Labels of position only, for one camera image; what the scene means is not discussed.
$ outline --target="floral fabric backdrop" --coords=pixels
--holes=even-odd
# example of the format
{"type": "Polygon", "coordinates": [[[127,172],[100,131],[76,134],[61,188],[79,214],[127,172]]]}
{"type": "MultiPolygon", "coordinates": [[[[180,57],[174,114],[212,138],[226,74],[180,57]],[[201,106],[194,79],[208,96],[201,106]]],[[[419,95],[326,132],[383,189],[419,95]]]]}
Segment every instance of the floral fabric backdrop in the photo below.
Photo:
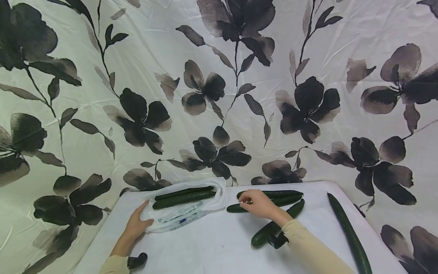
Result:
{"type": "Polygon", "coordinates": [[[437,0],[0,0],[2,273],[71,273],[118,197],[336,181],[438,272],[437,0]]]}

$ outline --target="hand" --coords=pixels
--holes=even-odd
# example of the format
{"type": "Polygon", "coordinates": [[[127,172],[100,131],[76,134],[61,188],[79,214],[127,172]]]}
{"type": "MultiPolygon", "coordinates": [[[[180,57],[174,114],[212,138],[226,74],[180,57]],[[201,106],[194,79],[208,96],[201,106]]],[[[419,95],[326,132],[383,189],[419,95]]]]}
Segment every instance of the hand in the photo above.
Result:
{"type": "Polygon", "coordinates": [[[128,220],[128,223],[126,224],[125,231],[123,232],[122,236],[130,239],[135,240],[137,239],[147,227],[153,224],[154,220],[149,219],[142,221],[140,220],[140,214],[145,209],[145,207],[148,205],[149,200],[146,200],[141,206],[139,206],[134,212],[131,214],[131,217],[128,220]]]}
{"type": "Polygon", "coordinates": [[[292,217],[283,209],[276,206],[261,190],[250,189],[239,198],[240,206],[253,215],[270,219],[283,227],[292,217]]]}

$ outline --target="right hand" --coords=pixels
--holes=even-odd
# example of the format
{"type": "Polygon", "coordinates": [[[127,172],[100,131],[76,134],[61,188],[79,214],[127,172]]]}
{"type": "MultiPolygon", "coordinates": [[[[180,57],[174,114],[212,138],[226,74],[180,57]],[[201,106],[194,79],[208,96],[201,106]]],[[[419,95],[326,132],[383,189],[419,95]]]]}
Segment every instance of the right hand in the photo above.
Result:
{"type": "Polygon", "coordinates": [[[257,217],[271,219],[280,210],[261,190],[249,189],[239,198],[240,206],[257,217]]]}

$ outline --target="cucumber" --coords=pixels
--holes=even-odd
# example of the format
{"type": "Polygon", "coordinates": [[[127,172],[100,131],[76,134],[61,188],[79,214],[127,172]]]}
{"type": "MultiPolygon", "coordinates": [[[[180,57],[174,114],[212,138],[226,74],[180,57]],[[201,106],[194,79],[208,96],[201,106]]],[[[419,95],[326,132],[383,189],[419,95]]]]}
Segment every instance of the cucumber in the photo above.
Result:
{"type": "Polygon", "coordinates": [[[344,231],[345,238],[347,239],[348,246],[350,247],[351,253],[353,254],[354,262],[356,263],[359,274],[372,274],[370,262],[368,261],[367,254],[365,253],[359,238],[354,232],[354,229],[345,214],[344,209],[338,200],[330,193],[327,193],[328,201],[336,215],[339,223],[341,224],[342,230],[344,231]]]}
{"type": "Polygon", "coordinates": [[[153,205],[153,209],[162,209],[166,207],[176,206],[183,203],[196,202],[199,200],[211,198],[216,194],[214,191],[199,191],[195,193],[188,193],[183,195],[178,195],[175,197],[170,197],[166,199],[161,199],[156,201],[153,205]]]}
{"type": "Polygon", "coordinates": [[[194,193],[194,192],[199,192],[199,191],[212,190],[213,188],[214,187],[212,187],[212,186],[206,186],[206,187],[203,187],[203,188],[183,189],[183,190],[180,190],[180,191],[176,191],[176,192],[172,192],[172,193],[167,193],[167,194],[155,196],[155,201],[159,201],[159,200],[162,200],[162,199],[166,199],[166,198],[170,198],[170,197],[175,197],[175,196],[179,196],[179,195],[187,194],[187,193],[194,193]]]}
{"type": "MultiPolygon", "coordinates": [[[[292,217],[296,218],[304,208],[304,199],[301,199],[298,203],[294,204],[291,208],[286,210],[286,212],[292,217]]],[[[260,248],[265,243],[268,242],[269,236],[277,235],[281,231],[281,227],[279,227],[273,221],[269,224],[265,225],[262,229],[260,229],[251,239],[251,245],[254,248],[260,248]]]]}
{"type": "MultiPolygon", "coordinates": [[[[285,196],[285,197],[272,199],[272,202],[276,206],[287,206],[292,203],[298,202],[300,199],[301,199],[301,195],[292,195],[292,196],[285,196]]],[[[231,206],[228,206],[226,210],[231,213],[247,212],[243,207],[240,206],[240,203],[236,203],[231,206]]]]}
{"type": "MultiPolygon", "coordinates": [[[[237,199],[240,198],[242,193],[244,193],[246,190],[241,191],[237,194],[237,199]]],[[[264,190],[262,191],[266,196],[268,196],[269,199],[284,197],[284,196],[290,196],[290,195],[303,195],[302,192],[296,191],[296,190],[264,190]]]]}

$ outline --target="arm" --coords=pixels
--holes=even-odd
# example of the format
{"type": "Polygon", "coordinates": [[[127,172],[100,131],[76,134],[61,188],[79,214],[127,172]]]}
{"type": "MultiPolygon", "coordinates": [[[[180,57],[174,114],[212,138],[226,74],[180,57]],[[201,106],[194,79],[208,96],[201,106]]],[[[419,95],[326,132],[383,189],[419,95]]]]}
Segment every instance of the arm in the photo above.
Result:
{"type": "Polygon", "coordinates": [[[117,240],[109,258],[100,269],[100,274],[129,274],[127,260],[135,240],[154,222],[153,219],[140,220],[140,214],[148,203],[149,200],[146,200],[132,213],[125,231],[117,240]]]}
{"type": "Polygon", "coordinates": [[[290,249],[311,273],[354,273],[330,248],[298,220],[294,220],[286,211],[274,205],[261,190],[245,191],[239,201],[242,202],[241,207],[255,216],[270,219],[280,226],[289,239],[290,249]]]}

